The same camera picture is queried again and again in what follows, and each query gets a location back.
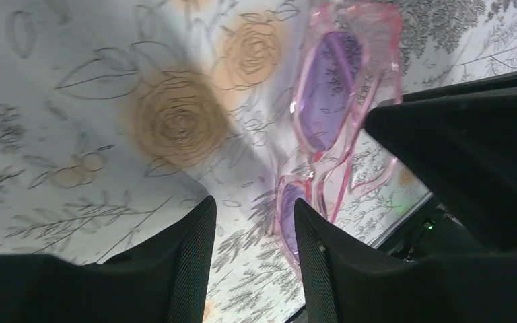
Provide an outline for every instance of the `floral pattern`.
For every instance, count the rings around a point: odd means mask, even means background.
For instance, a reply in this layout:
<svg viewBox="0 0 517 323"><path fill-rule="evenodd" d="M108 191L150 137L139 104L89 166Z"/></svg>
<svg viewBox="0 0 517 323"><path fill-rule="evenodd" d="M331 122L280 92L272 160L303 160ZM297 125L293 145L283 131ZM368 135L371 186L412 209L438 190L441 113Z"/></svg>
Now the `floral pattern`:
<svg viewBox="0 0 517 323"><path fill-rule="evenodd" d="M269 230L276 175L309 170L287 123L309 1L13 2L0 1L0 253L102 262L208 192L205 321L284 322L303 306ZM382 2L405 21L405 91L517 71L516 0ZM351 182L372 178L383 148L363 134L355 149ZM426 193L399 168L334 206L335 225L372 244Z"/></svg>

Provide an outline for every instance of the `sunglasses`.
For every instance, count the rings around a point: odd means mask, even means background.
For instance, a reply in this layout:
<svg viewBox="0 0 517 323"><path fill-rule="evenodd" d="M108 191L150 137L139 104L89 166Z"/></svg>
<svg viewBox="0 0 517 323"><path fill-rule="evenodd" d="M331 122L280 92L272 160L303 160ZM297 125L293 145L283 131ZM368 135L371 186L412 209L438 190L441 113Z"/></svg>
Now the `sunglasses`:
<svg viewBox="0 0 517 323"><path fill-rule="evenodd" d="M359 198L392 176L397 159L389 155L377 176L348 185L355 143L376 94L393 91L389 98L401 103L401 26L397 8L379 3L328 3L312 15L290 106L292 127L311 171L280 177L273 224L299 277L296 199L308 201L334 223L346 189Z"/></svg>

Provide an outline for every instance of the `transparent pink eyeglass frame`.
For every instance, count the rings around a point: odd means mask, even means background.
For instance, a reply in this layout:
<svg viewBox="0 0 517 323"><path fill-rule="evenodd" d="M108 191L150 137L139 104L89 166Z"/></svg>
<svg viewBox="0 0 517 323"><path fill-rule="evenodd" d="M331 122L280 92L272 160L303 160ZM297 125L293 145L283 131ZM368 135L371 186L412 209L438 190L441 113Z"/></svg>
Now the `transparent pink eyeglass frame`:
<svg viewBox="0 0 517 323"><path fill-rule="evenodd" d="M298 249L296 248L296 234L291 237L289 232L294 232L294 202L292 203L292 228L288 224L284 224L283 205L284 194L287 192L289 185L301 190L301 196L312 205L326 220L334 222L338 212L339 205L347 189L347 182L350 177L352 154L355 143L361 130L363 123L372 103L384 74L391 71L390 79L393 82L394 102L401 103L401 78L399 75L399 34L403 21L397 13L397 8L393 5L383 5L379 3L359 2L354 5L347 3L327 3L317 9L312 15L309 28L306 32L305 50L303 52L302 64L298 80L294 90L294 99L290 106L292 117L292 127L300 149L307 155L310 169L309 176L300 176L296 174L283 175L279 179L276 214L273 223L273 233L281 236L280 247L289 263L293 266L295 272L300 277L300 263L298 261ZM316 51L322 44L324 37L333 32L347 32L353 35L361 46L361 62L353 85L349 89L349 97L346 105L346 115L343 117L339 125L338 135L334 141L326 149L315 148L308 140L304 133L304 125L300 119L300 105L304 100L304 91L308 78L308 74L312 68ZM345 70L349 70L347 62L337 59L337 63L342 65ZM362 86L365 85L366 77L371 75L372 84L370 90L362 104L359 103L358 95ZM345 136L345 144L342 151L339 152L339 158L335 163L328 163L328 157L336 154L335 147L340 136ZM338 167L345 165L345 173L338 188L339 193L337 201L326 201L324 199L324 185L326 179ZM352 186L350 192L357 198L375 190L382 186L389 178L397 164L397 159L391 157L385 169L377 177ZM326 209L327 202L334 202L333 210Z"/></svg>

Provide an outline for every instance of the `tablecloth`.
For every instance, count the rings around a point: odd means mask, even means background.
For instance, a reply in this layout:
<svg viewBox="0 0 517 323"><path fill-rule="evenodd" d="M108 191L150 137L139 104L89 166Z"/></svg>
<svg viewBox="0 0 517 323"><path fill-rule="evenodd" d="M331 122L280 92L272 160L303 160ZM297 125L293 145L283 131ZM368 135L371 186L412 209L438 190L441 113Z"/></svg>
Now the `tablecloth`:
<svg viewBox="0 0 517 323"><path fill-rule="evenodd" d="M385 2L405 21L405 92L517 70L517 0ZM0 253L102 262L212 194L205 321L292 315L302 286L267 231L274 165L306 170L288 106L308 6L0 0ZM386 159L362 135L351 180ZM370 244L425 194L400 166L336 225Z"/></svg>

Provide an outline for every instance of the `pink glasses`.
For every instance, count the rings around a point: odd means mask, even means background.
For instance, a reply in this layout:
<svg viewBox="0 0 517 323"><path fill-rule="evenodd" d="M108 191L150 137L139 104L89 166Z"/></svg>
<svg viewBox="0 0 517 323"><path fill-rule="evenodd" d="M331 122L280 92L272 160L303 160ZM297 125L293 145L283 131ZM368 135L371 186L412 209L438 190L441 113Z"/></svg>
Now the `pink glasses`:
<svg viewBox="0 0 517 323"><path fill-rule="evenodd" d="M379 3L328 3L312 16L290 106L294 133L312 171L306 177L280 177L273 228L299 276L294 202L302 198L325 219L335 221L348 186L355 142L376 92L388 85L385 81L393 80L394 101L401 103L397 48L401 26L396 7ZM396 162L391 157L377 177L349 186L350 192L361 197L382 186Z"/></svg>

